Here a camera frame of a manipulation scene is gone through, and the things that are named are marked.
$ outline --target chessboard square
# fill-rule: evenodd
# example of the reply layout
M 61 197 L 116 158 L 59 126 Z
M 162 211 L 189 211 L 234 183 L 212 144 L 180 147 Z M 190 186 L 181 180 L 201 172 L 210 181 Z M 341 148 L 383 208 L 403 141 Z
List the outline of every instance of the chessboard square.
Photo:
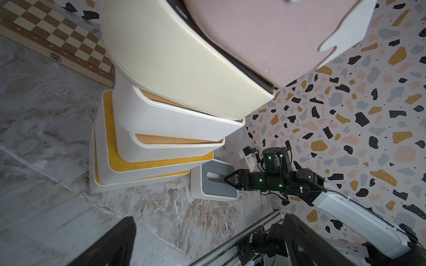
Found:
M 92 53 L 90 54 L 91 56 L 93 56 L 94 58 L 99 60 L 99 63 L 102 61 L 102 59 L 104 58 L 104 55 L 99 53 L 96 50 L 93 50 Z
M 84 43 L 82 43 L 79 47 L 80 50 L 82 50 L 83 52 L 85 52 L 86 54 L 91 54 L 93 49 L 90 48 L 89 46 L 85 45 Z
M 44 11 L 39 10 L 35 6 L 31 6 L 27 11 L 40 19 L 44 19 L 44 17 L 47 15 Z
M 81 35 L 83 35 L 84 37 L 86 37 L 89 34 L 87 30 L 81 28 L 80 26 L 77 26 L 74 30 L 80 33 Z
M 65 19 L 65 17 L 63 15 L 59 14 L 55 10 L 51 10 L 48 15 L 51 16 L 52 18 L 56 19 L 59 22 L 62 22 Z
M 98 44 L 100 47 L 102 47 L 102 48 L 104 48 L 104 49 L 105 49 L 105 44 L 104 44 L 104 41 L 103 41 L 103 40 L 99 40 L 99 41 L 97 42 L 97 44 Z
M 101 64 L 101 62 L 98 59 L 96 59 L 96 58 L 94 58 L 92 56 L 89 57 L 89 59 L 87 60 L 87 62 L 89 64 L 92 64 L 92 65 L 96 66 L 96 67 L 99 67 L 99 65 Z
M 4 8 L 3 6 L 0 7 L 0 17 L 3 17 L 9 21 L 15 21 L 15 19 L 19 18 L 19 15 L 16 15 L 12 11 Z
M 75 46 L 71 45 L 68 42 L 65 42 L 62 45 L 62 49 L 64 49 L 65 51 L 69 52 L 70 54 L 75 54 L 75 52 L 77 52 L 78 48 L 76 48 Z
M 69 37 L 68 34 L 66 34 L 65 32 L 59 29 L 54 30 L 52 34 L 55 35 L 56 37 L 59 37 L 60 39 L 63 39 L 64 41 L 66 41 Z
M 68 39 L 66 40 L 67 43 L 71 44 L 72 46 L 74 46 L 75 48 L 79 48 L 81 45 L 81 42 L 76 40 L 75 38 L 73 38 L 72 36 L 69 36 Z
M 39 10 L 43 11 L 44 13 L 49 13 L 52 9 L 48 6 L 46 6 L 45 4 L 43 4 L 40 1 L 35 1 L 36 3 L 34 4 L 34 6 L 36 8 L 38 8 Z
M 28 20 L 19 17 L 17 18 L 13 23 L 15 23 L 18 26 L 21 26 L 22 28 L 26 29 L 27 31 L 32 31 L 32 29 L 34 29 L 35 24 L 29 22 Z
M 84 41 L 84 39 L 85 39 L 85 37 L 83 35 L 81 35 L 80 33 L 76 32 L 76 31 L 73 31 L 71 33 L 71 37 L 73 37 L 74 39 L 78 40 L 80 43 L 82 43 Z
M 62 45 L 65 43 L 63 39 L 60 39 L 59 37 L 51 34 L 47 39 L 48 42 L 55 44 L 58 47 L 62 47 Z
M 86 38 L 89 39 L 89 40 L 91 40 L 94 43 L 98 43 L 98 41 L 99 41 L 98 37 L 96 37 L 95 35 L 90 34 L 90 33 L 86 36 Z
M 75 24 L 74 22 L 70 21 L 69 19 L 64 19 L 62 21 L 63 24 L 67 25 L 68 27 L 75 29 L 77 27 L 77 24 Z
M 25 1 L 34 5 L 35 3 L 37 3 L 38 0 L 25 0 Z
M 67 25 L 61 23 L 59 24 L 59 26 L 57 27 L 59 30 L 65 32 L 68 36 L 71 35 L 71 33 L 73 32 L 73 29 L 68 27 Z
M 49 23 L 50 25 L 54 26 L 55 28 L 58 27 L 59 24 L 60 24 L 60 21 L 57 21 L 56 19 L 54 19 L 50 15 L 45 16 L 43 20 L 46 21 L 47 23 Z
M 77 56 L 78 58 L 83 59 L 84 61 L 87 61 L 90 57 L 90 55 L 86 54 L 85 52 L 83 52 L 80 49 L 78 49 L 77 52 L 75 52 L 74 55 Z
M 47 40 L 47 38 L 50 36 L 50 33 L 48 31 L 40 28 L 39 26 L 35 26 L 31 32 L 45 40 Z
M 11 0 L 11 2 L 17 4 L 25 10 L 28 10 L 30 7 L 32 7 L 32 4 L 26 2 L 25 0 Z
M 20 6 L 18 6 L 17 4 L 15 4 L 15 3 L 12 3 L 12 2 L 7 2 L 5 5 L 4 5 L 4 7 L 7 9 L 7 10 L 10 10 L 10 11 L 12 11 L 13 13 L 15 13 L 16 15 L 18 15 L 18 16 L 20 16 L 20 15 L 22 15 L 22 14 L 24 14 L 25 13 L 25 9 L 23 9 L 22 7 L 20 7 Z
M 89 47 L 90 47 L 90 48 L 92 48 L 92 49 L 95 49 L 95 47 L 96 47 L 96 43 L 92 42 L 92 41 L 91 41 L 91 40 L 89 40 L 87 37 L 86 37 L 86 38 L 84 38 L 83 43 L 84 43 L 85 45 L 89 46 Z
M 21 15 L 21 17 L 33 23 L 34 25 L 37 25 L 41 21 L 41 18 L 36 17 L 35 15 L 31 14 L 28 11 L 25 11 L 25 13 Z
M 56 30 L 55 26 L 50 25 L 49 23 L 47 23 L 46 21 L 42 20 L 40 21 L 37 26 L 39 26 L 40 28 L 44 29 L 45 31 L 47 31 L 48 33 L 53 33 L 54 30 Z
M 102 58 L 102 62 L 104 62 L 107 66 L 112 66 L 111 60 L 108 57 L 106 57 L 106 56 L 104 56 Z
M 102 54 L 102 55 L 105 55 L 105 53 L 107 52 L 107 51 L 105 50 L 105 48 L 102 48 L 102 47 L 100 47 L 99 45 L 96 45 L 96 46 L 95 46 L 95 51 L 99 52 L 99 53 L 100 53 L 100 54 Z
M 108 72 L 108 73 L 111 71 L 111 67 L 109 65 L 105 64 L 104 62 L 101 62 L 99 64 L 99 68 L 104 70 L 105 72 Z

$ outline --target metal latch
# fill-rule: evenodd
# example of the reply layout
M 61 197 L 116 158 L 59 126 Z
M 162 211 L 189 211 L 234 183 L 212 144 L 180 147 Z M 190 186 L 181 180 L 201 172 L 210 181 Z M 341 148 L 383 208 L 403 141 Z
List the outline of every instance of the metal latch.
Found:
M 57 62 L 62 62 L 62 59 L 60 58 L 60 56 L 55 53 L 50 53 L 50 58 Z

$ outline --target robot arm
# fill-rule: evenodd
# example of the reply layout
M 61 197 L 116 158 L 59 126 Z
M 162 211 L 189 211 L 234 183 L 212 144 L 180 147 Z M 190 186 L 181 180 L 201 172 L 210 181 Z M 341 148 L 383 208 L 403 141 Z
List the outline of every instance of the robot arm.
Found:
M 286 148 L 263 151 L 266 172 L 239 169 L 225 182 L 238 190 L 271 190 L 295 195 L 316 206 L 357 232 L 390 259 L 400 257 L 416 246 L 399 226 L 392 226 L 368 209 L 352 201 L 309 169 L 291 171 Z

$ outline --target rounded white edge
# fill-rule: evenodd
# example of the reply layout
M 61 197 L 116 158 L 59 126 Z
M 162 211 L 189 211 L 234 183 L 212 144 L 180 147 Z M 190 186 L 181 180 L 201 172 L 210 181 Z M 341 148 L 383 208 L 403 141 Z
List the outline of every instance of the rounded white edge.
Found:
M 210 114 L 196 112 L 196 111 L 193 111 L 193 110 L 185 109 L 185 108 L 182 108 L 182 107 L 179 107 L 179 106 L 174 106 L 174 105 L 167 104 L 167 103 L 157 102 L 157 101 L 151 100 L 148 97 L 146 97 L 141 92 L 141 89 L 139 89 L 135 85 L 132 84 L 132 87 L 133 87 L 133 90 L 135 91 L 136 95 L 139 96 L 139 98 L 142 101 L 146 102 L 147 104 L 149 104 L 151 106 L 159 107 L 159 108 L 163 108 L 163 109 L 168 109 L 168 110 L 175 111 L 175 112 L 185 113 L 185 114 L 189 114 L 189 115 L 193 115 L 193 116 L 198 116 L 198 117 L 206 118 L 206 119 L 209 119 L 209 120 L 216 120 L 216 121 L 227 123 L 227 124 L 234 124 L 234 125 L 239 126 L 239 127 L 243 127 L 245 125 L 245 117 L 242 118 L 243 119 L 242 122 L 238 122 L 238 121 L 235 121 L 235 120 L 229 120 L 229 119 L 213 116 L 213 115 L 210 115 Z
M 130 137 L 132 138 L 135 145 L 138 145 L 144 149 L 180 149 L 180 148 L 202 148 L 202 147 L 222 147 L 225 145 L 225 138 L 222 139 L 220 143 L 198 143 L 198 144 L 145 144 L 138 140 L 135 133 L 130 133 Z
M 106 149 L 106 155 L 107 155 L 107 158 L 109 158 L 108 149 Z M 166 165 L 166 166 L 148 167 L 148 168 L 141 168 L 141 169 L 128 170 L 128 171 L 120 171 L 120 172 L 112 169 L 111 165 L 109 163 L 109 160 L 107 160 L 107 161 L 108 161 L 108 167 L 109 167 L 109 169 L 112 172 L 117 173 L 117 174 L 122 174 L 122 173 L 130 173 L 130 172 L 143 171 L 143 170 L 146 170 L 146 169 L 159 169 L 159 168 L 164 168 L 164 167 L 171 167 L 171 166 L 176 166 L 176 165 L 184 165 L 184 164 L 197 163 L 197 162 L 202 162 L 202 164 L 203 164 L 203 163 L 206 163 L 206 162 L 211 161 L 211 160 L 203 160 L 203 161 L 188 162 L 188 163 L 177 163 L 177 164 L 170 164 L 170 165 Z

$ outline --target stacked storage drawer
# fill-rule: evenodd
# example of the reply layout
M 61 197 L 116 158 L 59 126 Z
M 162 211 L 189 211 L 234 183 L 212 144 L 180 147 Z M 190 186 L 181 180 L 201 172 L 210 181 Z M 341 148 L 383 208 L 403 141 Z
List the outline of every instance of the stacked storage drawer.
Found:
M 106 192 L 160 183 L 213 159 L 244 126 L 148 94 L 116 72 L 102 95 L 89 143 L 89 188 Z

